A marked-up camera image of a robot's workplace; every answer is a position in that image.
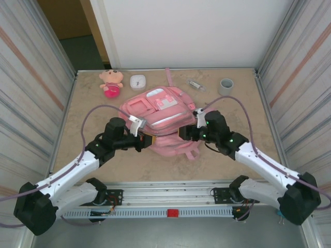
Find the gray cup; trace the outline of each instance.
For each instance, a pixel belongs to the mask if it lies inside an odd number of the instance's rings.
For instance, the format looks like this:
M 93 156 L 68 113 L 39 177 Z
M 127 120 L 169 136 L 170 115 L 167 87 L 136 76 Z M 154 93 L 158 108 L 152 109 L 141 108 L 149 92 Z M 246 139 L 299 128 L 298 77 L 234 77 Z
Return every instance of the gray cup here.
M 231 79 L 222 79 L 218 87 L 218 93 L 222 96 L 228 96 L 232 91 L 233 85 Z

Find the pink plush toy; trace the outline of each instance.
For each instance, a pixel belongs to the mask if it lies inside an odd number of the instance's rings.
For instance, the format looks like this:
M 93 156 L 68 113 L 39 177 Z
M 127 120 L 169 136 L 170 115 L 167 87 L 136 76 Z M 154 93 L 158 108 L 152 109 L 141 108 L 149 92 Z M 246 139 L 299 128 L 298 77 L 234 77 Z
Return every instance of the pink plush toy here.
M 100 85 L 104 95 L 108 98 L 117 97 L 119 95 L 119 89 L 123 88 L 123 84 L 121 83 L 123 74 L 116 70 L 107 70 L 102 72 L 99 77 L 104 82 L 104 84 Z

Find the pink backpack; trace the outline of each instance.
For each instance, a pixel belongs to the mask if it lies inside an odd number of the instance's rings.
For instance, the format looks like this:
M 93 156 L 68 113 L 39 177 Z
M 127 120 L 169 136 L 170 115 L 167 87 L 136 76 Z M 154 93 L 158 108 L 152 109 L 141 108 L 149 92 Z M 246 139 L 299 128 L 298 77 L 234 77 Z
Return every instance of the pink backpack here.
M 178 136 L 180 127 L 195 123 L 192 113 L 196 109 L 195 104 L 188 94 L 173 86 L 169 68 L 165 71 L 170 87 L 159 86 L 146 91 L 127 100 L 119 108 L 146 119 L 144 132 L 156 136 L 150 149 L 166 157 L 184 153 L 189 160 L 195 160 L 199 157 L 200 142 L 184 141 Z M 132 122 L 122 113 L 119 116 L 127 121 L 130 128 Z

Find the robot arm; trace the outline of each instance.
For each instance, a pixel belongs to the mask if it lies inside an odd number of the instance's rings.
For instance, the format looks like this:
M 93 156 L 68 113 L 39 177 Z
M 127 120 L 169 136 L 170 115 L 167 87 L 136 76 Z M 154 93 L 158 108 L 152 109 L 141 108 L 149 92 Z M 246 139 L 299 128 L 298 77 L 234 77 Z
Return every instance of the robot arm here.
M 79 155 L 57 173 L 35 185 L 29 182 L 23 185 L 20 193 L 43 185 L 48 187 L 19 197 L 14 215 L 35 235 L 40 235 L 53 225 L 58 216 L 68 210 L 95 200 L 102 202 L 106 197 L 107 187 L 95 178 L 89 179 L 78 188 L 71 187 L 112 159 L 116 150 L 135 148 L 140 152 L 152 144 L 152 136 L 138 133 L 138 128 L 143 127 L 144 121 L 134 116 L 130 116 L 130 120 L 133 124 L 128 130 L 123 119 L 112 118 L 104 132 L 85 147 L 82 157 Z
M 230 194 L 236 202 L 244 198 L 259 200 L 280 209 L 285 218 L 296 225 L 301 225 L 321 203 L 318 192 L 293 179 L 301 179 L 317 187 L 311 174 L 301 175 L 258 150 L 259 156 L 285 172 L 285 175 L 271 167 L 256 155 L 247 138 L 230 131 L 219 111 L 205 113 L 198 109 L 194 114 L 197 125 L 181 127 L 178 134 L 182 139 L 215 144 L 221 154 L 249 166 L 271 184 L 258 183 L 246 176 L 238 177 L 230 184 Z

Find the marble-patterned tabletop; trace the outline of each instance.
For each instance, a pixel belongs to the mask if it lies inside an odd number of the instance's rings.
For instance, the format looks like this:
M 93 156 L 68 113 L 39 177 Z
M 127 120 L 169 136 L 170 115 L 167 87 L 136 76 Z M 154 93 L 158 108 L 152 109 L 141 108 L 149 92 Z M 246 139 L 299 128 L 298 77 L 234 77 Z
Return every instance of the marble-patterned tabletop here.
M 116 99 L 108 99 L 99 88 L 102 83 L 98 76 L 99 72 L 79 72 L 54 166 L 55 172 L 72 161 L 82 150 L 80 129 L 90 109 L 100 104 L 120 106 L 125 100 L 141 93 L 130 88 L 132 75 L 145 75 L 146 90 L 159 85 L 168 85 L 166 73 L 163 70 L 123 71 L 122 73 L 124 88 L 121 89 L 120 96 Z M 248 111 L 256 146 L 279 161 L 252 69 L 173 70 L 171 74 L 175 86 L 191 95 L 197 107 L 203 107 L 219 96 L 217 88 L 222 79 L 232 79 L 234 88 L 231 95 L 240 99 Z M 186 84 L 188 78 L 202 83 L 207 89 L 206 92 L 190 88 Z M 247 120 L 238 103 L 225 99 L 215 103 L 213 108 L 221 111 L 232 131 L 249 137 Z M 118 113 L 110 108 L 94 111 L 84 128 L 86 141 L 89 142 L 98 133 L 102 133 L 106 123 L 113 116 L 118 116 Z M 113 159 L 84 179 L 96 177 L 103 182 L 125 182 L 235 179 L 239 175 L 260 178 L 247 166 L 208 150 L 203 143 L 200 144 L 199 149 L 200 158 L 193 162 L 189 161 L 185 155 L 166 158 L 149 149 L 144 149 L 141 153 L 134 149 L 117 151 Z

